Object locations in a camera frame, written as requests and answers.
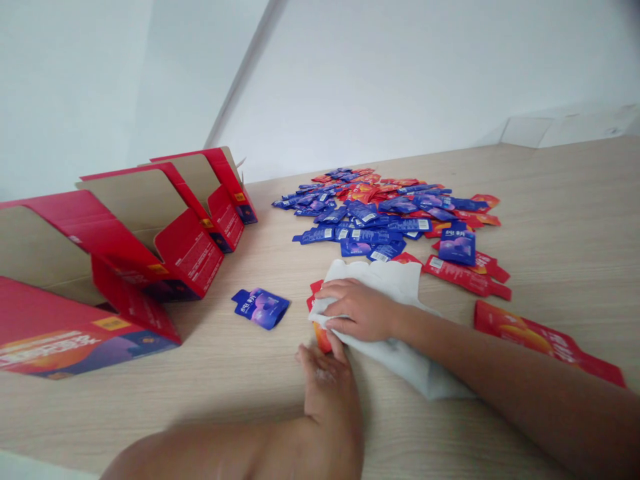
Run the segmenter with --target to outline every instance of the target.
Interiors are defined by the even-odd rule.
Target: barcode
[[[429,265],[432,266],[435,269],[440,270],[442,268],[442,265],[444,264],[444,262],[442,260],[440,260],[438,257],[434,257],[431,259],[431,261],[429,262]]]
[[[389,261],[389,257],[380,252],[373,252],[371,258],[380,261]]]

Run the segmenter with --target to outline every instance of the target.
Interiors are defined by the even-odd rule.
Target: white cloth
[[[414,305],[441,316],[418,300],[420,280],[420,264],[418,263],[357,261],[347,265],[343,260],[337,259],[332,262],[325,281],[341,278],[358,279],[366,286],[383,292],[396,302]],[[336,299],[317,299],[309,314],[309,320],[316,321],[324,327],[331,317],[322,315],[322,312],[335,301]],[[363,342],[337,331],[334,333],[342,342],[374,360],[378,360],[396,375],[404,378],[429,400],[475,397],[475,394],[466,385],[462,384],[440,364],[429,360],[400,340]]]

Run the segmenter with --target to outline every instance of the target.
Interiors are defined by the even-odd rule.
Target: cardboard box
[[[184,162],[181,165],[185,166],[186,170],[190,170],[192,168]],[[185,179],[182,177],[180,172],[176,166],[172,163],[158,163],[158,164],[148,164],[136,168],[124,169],[124,170],[116,170],[111,172],[104,173],[96,173],[94,175],[86,175],[84,177],[80,177],[81,180],[97,180],[107,177],[116,177],[118,175],[130,175],[132,173],[147,171],[147,170],[161,170],[166,174],[169,181],[173,184],[176,192],[180,195],[186,206],[192,209],[195,214],[200,218],[200,223],[205,228],[205,230],[210,234],[211,238],[216,242],[218,248],[222,250],[223,253],[231,253],[235,250],[235,247],[238,244],[238,240],[240,240],[239,233],[236,229],[233,231],[233,236],[225,233],[225,230],[230,230],[228,224],[220,225],[218,220],[213,220],[207,209],[202,206],[198,198],[195,196]],[[226,218],[227,222],[233,222],[233,218]]]
[[[151,159],[151,162],[158,162],[161,160],[170,160],[180,157],[186,157],[189,155],[202,154],[208,160],[211,168],[215,172],[216,177],[220,180],[220,183],[229,192],[232,202],[236,206],[236,210],[242,222],[245,225],[258,222],[258,218],[255,214],[255,208],[251,203],[249,194],[244,188],[242,179],[238,174],[235,162],[231,156],[231,151],[228,147],[221,147],[215,149],[198,150],[188,153],[180,153],[179,155],[169,155],[167,157],[158,157]]]
[[[205,296],[224,254],[188,208],[166,174],[158,169],[136,171],[76,184],[89,190],[153,254],[122,269],[167,275],[154,297],[164,301],[198,300]]]
[[[162,307],[22,207],[0,209],[0,370],[62,379],[177,347]]]
[[[204,295],[197,283],[191,285],[188,275],[164,264],[88,190],[0,203],[0,209],[19,205],[36,212],[84,251],[100,257],[120,277],[160,302],[199,299]],[[166,228],[170,237],[177,235],[184,222],[195,232],[200,231],[194,226],[193,213],[185,216],[191,220],[176,221],[176,225]]]
[[[235,251],[245,230],[245,224],[240,220],[227,189],[220,184],[205,156],[188,155],[139,166],[158,166],[166,163],[176,168],[215,226],[216,233],[212,233],[211,236],[220,250],[224,253]]]

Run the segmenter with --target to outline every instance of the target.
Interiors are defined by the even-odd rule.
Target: wooden table
[[[368,166],[383,177],[443,183],[460,197],[501,198],[494,213],[503,226],[483,228],[478,245],[512,274],[513,301],[489,301],[573,336],[619,365],[638,391],[639,159],[640,138],[622,137]],[[347,164],[337,159],[335,166]],[[311,220],[270,203],[312,176],[248,185],[260,223],[246,228],[204,300],[168,306],[186,338],[181,348],[58,382],[0,374],[0,448],[101,472],[129,443],[172,424],[300,415],[303,375],[293,354],[313,337],[305,300],[340,250],[331,242],[292,243]],[[407,251],[424,261],[433,242],[408,240]],[[273,331],[233,312],[232,295],[254,287],[292,301]],[[426,275],[420,298],[471,324],[477,297],[465,290]],[[566,476],[482,402],[427,402],[374,361],[352,357],[367,420],[364,478]]]

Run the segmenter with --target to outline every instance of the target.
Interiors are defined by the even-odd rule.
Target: hand
[[[364,436],[358,389],[342,342],[331,331],[327,338],[332,357],[304,345],[296,354],[305,370],[305,414],[313,422],[312,463],[318,478],[359,479]]]
[[[356,279],[328,281],[322,285],[322,290],[316,293],[315,297],[338,299],[327,307],[325,316],[349,317],[332,318],[328,320],[326,328],[362,341],[382,341],[394,337],[396,324],[402,318],[422,312],[416,307],[395,302]]]

